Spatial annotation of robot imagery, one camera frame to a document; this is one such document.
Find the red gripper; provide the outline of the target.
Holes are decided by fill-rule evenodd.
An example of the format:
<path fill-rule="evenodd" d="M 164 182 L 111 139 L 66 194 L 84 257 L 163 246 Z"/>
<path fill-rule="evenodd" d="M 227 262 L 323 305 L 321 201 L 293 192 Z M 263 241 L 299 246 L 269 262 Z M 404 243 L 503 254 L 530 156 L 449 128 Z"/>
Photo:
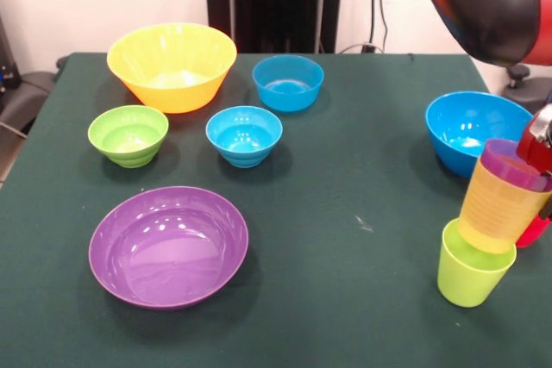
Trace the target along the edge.
<path fill-rule="evenodd" d="M 525 127 L 517 145 L 517 155 L 541 174 L 551 174 L 551 104 L 542 107 Z M 541 219 L 552 217 L 552 198 L 538 213 Z"/>

